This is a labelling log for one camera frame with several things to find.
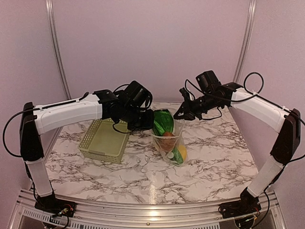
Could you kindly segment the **brown orange round toy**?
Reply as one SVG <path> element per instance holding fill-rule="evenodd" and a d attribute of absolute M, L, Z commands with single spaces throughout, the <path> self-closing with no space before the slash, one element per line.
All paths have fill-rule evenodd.
<path fill-rule="evenodd" d="M 176 136 L 171 132 L 164 132 L 162 138 L 158 139 L 160 149 L 164 152 L 173 150 L 176 143 Z"/>

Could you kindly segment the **clear zip top bag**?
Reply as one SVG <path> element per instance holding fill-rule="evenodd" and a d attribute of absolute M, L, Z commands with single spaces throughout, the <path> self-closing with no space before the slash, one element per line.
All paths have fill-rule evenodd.
<path fill-rule="evenodd" d="M 184 120 L 173 117 L 173 109 L 154 110 L 151 130 L 153 144 L 167 163 L 181 166 L 187 160 L 187 150 L 183 140 Z"/>

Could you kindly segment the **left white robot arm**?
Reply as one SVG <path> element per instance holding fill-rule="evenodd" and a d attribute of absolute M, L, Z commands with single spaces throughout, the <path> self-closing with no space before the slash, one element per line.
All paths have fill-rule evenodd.
<path fill-rule="evenodd" d="M 152 94 L 141 88 L 117 92 L 99 90 L 78 99 L 48 105 L 25 104 L 20 124 L 20 154 L 35 185 L 38 202 L 49 212 L 60 209 L 60 201 L 55 197 L 43 161 L 41 135 L 59 127 L 96 119 L 112 119 L 116 124 L 124 121 L 130 132 L 149 130 L 153 127 L 152 100 Z"/>

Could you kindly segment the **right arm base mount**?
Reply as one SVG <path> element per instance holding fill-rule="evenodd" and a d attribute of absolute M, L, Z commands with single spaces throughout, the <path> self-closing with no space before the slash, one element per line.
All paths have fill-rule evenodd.
<path fill-rule="evenodd" d="M 245 188 L 240 194 L 240 200 L 221 203 L 218 211 L 227 219 L 258 212 L 261 209 L 259 198 L 254 197 L 248 192 L 248 188 Z"/>

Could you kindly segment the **yellow lemon toy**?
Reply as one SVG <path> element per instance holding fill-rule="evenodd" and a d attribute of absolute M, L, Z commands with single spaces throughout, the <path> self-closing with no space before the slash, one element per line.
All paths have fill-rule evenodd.
<path fill-rule="evenodd" d="M 183 161 L 185 161 L 186 158 L 187 158 L 187 150 L 186 150 L 186 147 L 185 147 L 184 145 L 179 145 L 179 146 L 178 146 L 178 150 L 179 150 L 179 152 L 180 152 L 180 155 L 181 155 Z"/>

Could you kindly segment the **green perforated plastic basket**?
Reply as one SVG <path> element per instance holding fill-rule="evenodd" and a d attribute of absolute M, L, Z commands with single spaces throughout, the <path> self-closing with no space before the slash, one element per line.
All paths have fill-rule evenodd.
<path fill-rule="evenodd" d="M 119 164 L 129 139 L 127 123 L 94 120 L 78 145 L 84 157 Z"/>

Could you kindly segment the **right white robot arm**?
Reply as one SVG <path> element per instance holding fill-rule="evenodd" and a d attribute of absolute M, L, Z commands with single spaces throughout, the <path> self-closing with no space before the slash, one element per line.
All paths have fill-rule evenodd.
<path fill-rule="evenodd" d="M 270 155 L 265 156 L 265 162 L 258 156 L 258 150 L 253 146 L 250 151 L 255 159 L 259 160 L 259 172 L 250 185 L 246 188 L 246 195 L 236 203 L 236 210 L 245 214 L 254 207 L 253 197 L 259 196 L 265 188 L 275 182 L 284 171 L 285 167 L 294 160 L 293 156 L 301 140 L 301 119 L 298 110 L 289 110 L 276 105 L 257 93 L 251 93 L 245 86 L 237 83 L 214 83 L 210 86 L 202 86 L 203 95 L 191 100 L 185 88 L 181 94 L 184 101 L 175 113 L 175 119 L 202 120 L 203 114 L 216 107 L 227 106 L 231 114 L 244 113 L 254 124 L 261 122 L 266 125 L 258 134 L 256 140 L 262 140 L 263 136 L 269 136 L 262 140 L 267 145 L 262 149 L 269 149 Z"/>

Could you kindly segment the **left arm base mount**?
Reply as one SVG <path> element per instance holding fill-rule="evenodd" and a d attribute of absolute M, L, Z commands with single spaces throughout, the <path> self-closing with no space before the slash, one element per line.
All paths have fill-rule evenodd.
<path fill-rule="evenodd" d="M 35 208 L 52 213 L 55 217 L 62 215 L 73 217 L 76 203 L 73 201 L 58 199 L 55 196 L 55 193 L 52 192 L 51 195 L 41 197 L 38 194 L 34 195 L 36 200 Z"/>

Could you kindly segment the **bright green pepper toy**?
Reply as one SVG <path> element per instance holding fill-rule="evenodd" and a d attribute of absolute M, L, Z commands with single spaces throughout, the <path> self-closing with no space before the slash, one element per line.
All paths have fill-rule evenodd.
<path fill-rule="evenodd" d="M 175 163 L 177 163 L 179 165 L 184 162 L 184 159 L 183 159 L 180 151 L 178 150 L 178 148 L 174 148 L 172 150 L 172 154 L 173 154 L 173 157 L 171 158 L 172 161 L 174 161 Z"/>

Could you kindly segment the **green bok choy toy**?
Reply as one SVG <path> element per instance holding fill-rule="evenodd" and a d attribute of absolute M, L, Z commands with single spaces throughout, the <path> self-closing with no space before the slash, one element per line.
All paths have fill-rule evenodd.
<path fill-rule="evenodd" d="M 165 132 L 173 133 L 174 131 L 174 119 L 171 112 L 168 109 L 155 110 L 153 133 L 156 136 L 163 136 Z"/>

